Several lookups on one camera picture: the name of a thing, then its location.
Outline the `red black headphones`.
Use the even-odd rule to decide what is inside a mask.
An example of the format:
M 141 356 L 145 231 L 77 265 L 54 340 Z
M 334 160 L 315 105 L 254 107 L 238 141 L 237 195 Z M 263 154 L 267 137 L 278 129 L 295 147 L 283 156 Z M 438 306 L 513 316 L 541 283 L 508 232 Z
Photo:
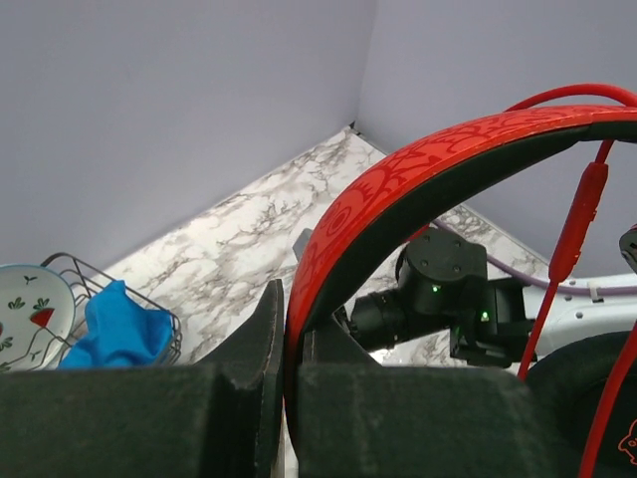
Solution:
M 636 102 L 537 108 L 517 106 L 504 113 L 474 119 L 424 137 L 380 161 L 357 178 L 329 207 L 315 228 L 292 286 L 286 329 L 286 412 L 297 453 L 297 319 L 332 319 L 353 300 L 396 285 L 400 251 L 433 221 L 462 201 L 577 143 L 597 141 L 597 156 L 585 167 L 562 233 L 548 267 L 548 287 L 523 357 L 506 368 L 476 366 L 452 358 L 450 333 L 368 352 L 384 367 L 493 368 L 525 378 L 538 363 L 546 370 L 541 388 L 558 385 L 572 366 L 559 350 L 540 359 L 535 346 L 559 284 L 572 280 L 608 176 L 607 155 L 616 142 L 636 138 Z M 338 324 L 352 339 L 353 337 Z M 562 407 L 557 429 L 567 446 L 581 452 L 585 424 L 592 419 L 607 373 L 580 379 Z M 636 370 L 625 378 L 609 420 L 612 428 L 636 425 Z M 626 446 L 616 436 L 602 440 L 599 477 L 632 477 L 636 473 L 636 428 Z

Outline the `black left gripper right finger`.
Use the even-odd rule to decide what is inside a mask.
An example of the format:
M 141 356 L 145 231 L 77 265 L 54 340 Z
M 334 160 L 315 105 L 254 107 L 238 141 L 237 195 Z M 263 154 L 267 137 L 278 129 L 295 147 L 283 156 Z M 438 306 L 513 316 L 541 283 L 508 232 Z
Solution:
M 599 477 L 617 395 L 636 370 L 636 336 L 562 348 L 572 366 L 541 388 L 493 368 L 384 367 L 336 321 L 297 319 L 297 458 L 303 477 Z M 572 451 L 557 422 L 580 379 L 607 373 L 586 443 Z

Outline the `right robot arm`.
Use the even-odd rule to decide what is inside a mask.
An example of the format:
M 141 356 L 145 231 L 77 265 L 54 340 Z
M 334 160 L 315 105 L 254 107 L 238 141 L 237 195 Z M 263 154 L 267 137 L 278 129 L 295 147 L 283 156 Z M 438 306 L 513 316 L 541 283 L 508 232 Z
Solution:
M 525 275 L 458 234 L 430 228 L 409 241 L 396 285 L 334 313 L 366 351 L 391 349 L 447 330 L 450 355 L 506 368 L 522 359 L 548 282 Z M 636 277 L 623 274 L 559 284 L 533 357 L 571 343 L 628 332 L 636 318 Z

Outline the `blue cloth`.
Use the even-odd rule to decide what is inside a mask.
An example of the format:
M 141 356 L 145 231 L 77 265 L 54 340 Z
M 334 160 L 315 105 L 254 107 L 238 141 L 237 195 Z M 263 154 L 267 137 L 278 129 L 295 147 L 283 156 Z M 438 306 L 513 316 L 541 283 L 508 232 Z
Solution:
M 111 282 L 92 297 L 85 316 L 88 332 L 69 349 L 60 369 L 149 365 L 172 339 L 170 314 L 140 306 L 123 281 Z

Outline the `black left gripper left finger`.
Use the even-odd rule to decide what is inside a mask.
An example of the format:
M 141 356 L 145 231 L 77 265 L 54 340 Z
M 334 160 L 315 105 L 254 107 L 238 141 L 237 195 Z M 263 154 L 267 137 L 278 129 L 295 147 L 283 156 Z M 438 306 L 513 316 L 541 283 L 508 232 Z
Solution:
M 5 477 L 273 477 L 279 463 L 285 301 L 201 361 L 1 378 Z

